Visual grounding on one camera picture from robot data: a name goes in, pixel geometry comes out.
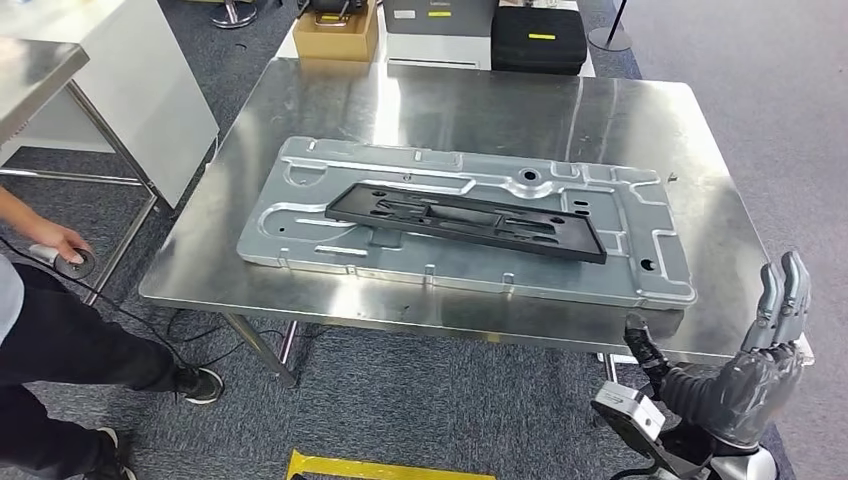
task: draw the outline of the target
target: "black pole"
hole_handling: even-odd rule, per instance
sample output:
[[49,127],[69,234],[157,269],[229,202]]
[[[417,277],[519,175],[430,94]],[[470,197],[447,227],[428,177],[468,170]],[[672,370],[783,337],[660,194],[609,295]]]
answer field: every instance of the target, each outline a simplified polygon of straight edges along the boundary
[[612,29],[610,29],[610,36],[607,37],[607,45],[612,41],[612,37],[615,36],[615,31],[618,30],[618,24],[621,22],[621,14],[624,13],[624,6],[627,5],[627,0],[621,0],[621,6],[618,7],[618,13],[615,14],[615,21],[612,22]]

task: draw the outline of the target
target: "hole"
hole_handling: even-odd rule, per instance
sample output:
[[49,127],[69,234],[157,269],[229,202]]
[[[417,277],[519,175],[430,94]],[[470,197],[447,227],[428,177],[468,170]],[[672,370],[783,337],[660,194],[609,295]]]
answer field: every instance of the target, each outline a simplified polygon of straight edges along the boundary
[[518,227],[521,230],[526,230],[528,232],[542,233],[545,235],[552,235],[556,233],[556,229],[547,223],[529,222],[515,218],[508,218],[504,221],[504,224],[511,227]]
[[539,242],[539,243],[553,243],[553,244],[559,244],[559,242],[557,242],[555,238],[551,238],[551,237],[540,237],[540,236],[535,236],[535,237],[533,237],[533,241],[534,241],[534,242]]

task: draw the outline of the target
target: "black pants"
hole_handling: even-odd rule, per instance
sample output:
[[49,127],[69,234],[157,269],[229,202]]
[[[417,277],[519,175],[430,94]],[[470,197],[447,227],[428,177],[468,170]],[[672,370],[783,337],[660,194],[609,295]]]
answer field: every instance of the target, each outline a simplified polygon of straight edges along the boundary
[[16,264],[24,303],[0,344],[0,466],[44,478],[87,473],[113,451],[102,436],[47,417],[22,384],[49,381],[126,385],[135,390],[174,389],[174,359],[162,345],[104,322],[94,308],[53,276]]

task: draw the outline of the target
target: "black sneaker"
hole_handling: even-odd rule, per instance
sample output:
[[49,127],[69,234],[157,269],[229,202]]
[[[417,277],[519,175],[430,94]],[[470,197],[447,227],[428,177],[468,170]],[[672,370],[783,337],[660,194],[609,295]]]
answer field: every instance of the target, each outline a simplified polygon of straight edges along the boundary
[[208,368],[181,368],[174,374],[177,392],[196,405],[212,403],[224,393],[224,381]]
[[135,473],[127,468],[126,452],[118,446],[118,434],[111,428],[98,428],[97,433],[102,437],[102,445],[110,452],[109,458],[102,465],[86,473],[85,480],[136,480]]

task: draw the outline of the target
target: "cable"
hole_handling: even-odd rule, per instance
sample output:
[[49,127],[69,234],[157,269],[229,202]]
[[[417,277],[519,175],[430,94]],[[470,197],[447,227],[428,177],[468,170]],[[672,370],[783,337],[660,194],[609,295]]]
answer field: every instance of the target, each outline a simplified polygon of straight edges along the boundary
[[659,464],[654,462],[654,464],[651,465],[648,468],[634,468],[634,469],[631,469],[631,470],[622,470],[622,471],[616,473],[615,475],[613,475],[612,477],[610,477],[610,480],[621,480],[622,478],[635,477],[636,475],[644,475],[644,476],[653,475],[659,469],[660,469]]
[[[33,256],[31,256],[31,255],[29,255],[29,254],[27,254],[27,253],[22,252],[22,251],[21,251],[21,250],[19,250],[17,247],[15,247],[15,246],[14,246],[14,245],[12,245],[11,243],[9,243],[9,241],[8,241],[8,240],[6,240],[6,239],[5,239],[5,238],[3,238],[3,237],[0,237],[0,242],[3,242],[3,244],[4,244],[4,245],[6,245],[6,247],[8,247],[8,248],[9,248],[9,250],[11,250],[12,252],[14,252],[15,254],[17,254],[17,255],[19,255],[19,256],[21,256],[21,257],[23,257],[23,258],[26,258],[27,260],[30,260],[30,261],[34,262],[34,263],[35,263],[35,264],[36,264],[39,268],[41,268],[41,269],[43,270],[43,265],[44,265],[44,263],[42,263],[42,262],[41,262],[40,260],[38,260],[37,258],[35,258],[35,257],[33,257]],[[95,289],[91,288],[90,286],[86,285],[85,283],[83,283],[83,282],[81,282],[81,281],[79,281],[79,280],[77,280],[77,279],[75,279],[75,278],[71,278],[71,277],[69,277],[68,275],[65,275],[64,273],[62,273],[62,272],[60,272],[60,271],[58,271],[58,270],[52,270],[52,269],[51,269],[49,273],[59,275],[60,277],[64,278],[65,280],[68,280],[68,281],[72,282],[73,284],[78,285],[78,286],[82,287],[83,289],[85,289],[85,290],[87,290],[87,291],[89,291],[89,292],[91,292],[91,293],[94,293],[94,294],[98,295],[98,299],[103,300],[103,301],[104,301],[104,302],[106,302],[106,303],[107,303],[110,307],[114,308],[116,311],[118,311],[118,312],[120,312],[120,313],[123,313],[123,314],[124,314],[124,315],[126,315],[127,317],[132,318],[133,320],[135,320],[135,321],[137,321],[138,323],[140,323],[140,324],[144,325],[145,327],[147,327],[147,329],[148,329],[148,330],[150,330],[150,332],[151,332],[151,333],[153,333],[153,335],[154,335],[154,336],[155,336],[155,337],[156,337],[156,338],[157,338],[160,342],[162,342],[162,344],[164,344],[166,347],[168,347],[168,350],[170,350],[170,351],[171,351],[171,353],[173,353],[173,354],[174,354],[174,357],[176,357],[176,358],[177,358],[177,360],[178,360],[181,364],[183,364],[183,366],[184,366],[184,367],[186,367],[186,368],[202,368],[202,367],[208,367],[209,365],[212,365],[213,363],[218,362],[218,361],[221,361],[221,360],[223,360],[224,358],[227,358],[229,355],[232,355],[233,353],[235,353],[235,351],[236,351],[236,350],[238,350],[238,349],[239,349],[242,345],[244,345],[244,343],[245,343],[245,342],[243,342],[243,341],[242,341],[242,342],[240,342],[238,345],[236,345],[235,347],[233,347],[230,351],[228,351],[227,353],[225,353],[225,354],[221,355],[220,357],[218,357],[218,358],[216,358],[216,359],[212,360],[211,362],[206,362],[206,363],[201,364],[201,365],[195,365],[195,364],[189,363],[188,361],[186,361],[186,359],[184,359],[184,358],[182,357],[182,355],[180,355],[180,353],[177,351],[176,347],[174,347],[174,346],[171,344],[171,342],[169,342],[169,341],[168,341],[165,337],[163,337],[162,335],[160,335],[160,334],[159,334],[159,332],[157,332],[157,331],[156,331],[156,328],[155,328],[155,327],[154,327],[154,326],[153,326],[150,322],[148,322],[147,320],[144,320],[143,318],[139,317],[138,315],[136,315],[136,314],[134,314],[134,313],[131,313],[131,312],[127,311],[127,310],[124,310],[123,308],[121,308],[121,306],[120,306],[120,305],[118,305],[118,302],[116,302],[116,301],[112,300],[111,298],[109,298],[109,297],[107,297],[107,296],[103,295],[103,293],[101,293],[101,292],[97,292]],[[167,327],[167,329],[166,329],[166,336],[170,336],[171,327],[172,327],[172,325],[173,325],[174,320],[177,318],[177,315],[178,315],[178,314],[179,314],[179,312],[177,312],[176,314],[174,314],[174,316],[173,316],[173,317],[171,317],[171,319],[168,321],[168,327]],[[176,342],[177,342],[177,343],[188,343],[188,342],[192,342],[192,341],[194,341],[194,340],[197,340],[197,339],[203,338],[203,337],[205,337],[205,336],[207,336],[207,335],[211,335],[212,333],[215,333],[215,332],[217,332],[217,331],[218,331],[218,330],[220,330],[220,329],[221,329],[221,327],[220,327],[220,326],[219,326],[219,327],[215,327],[215,328],[212,328],[212,329],[210,329],[210,330],[208,330],[208,331],[206,331],[206,332],[201,333],[200,335],[196,335],[196,336],[194,336],[194,337],[191,337],[191,338],[188,338],[188,339],[184,339],[184,340],[177,340]],[[285,336],[285,334],[283,334],[282,332],[279,332],[279,331],[277,331],[277,330],[263,330],[263,331],[259,332],[259,334],[260,334],[260,335],[262,335],[262,334],[265,334],[265,333],[272,333],[272,332],[273,332],[273,333],[276,333],[276,334],[278,334],[278,335],[280,335],[280,337],[281,337],[283,340],[285,340],[285,337],[286,337],[286,336]],[[324,333],[326,333],[326,330],[325,330],[325,331],[323,331],[323,332],[320,332],[319,334],[317,334],[317,335],[313,336],[312,338],[317,338],[317,337],[319,337],[319,336],[323,335]]]

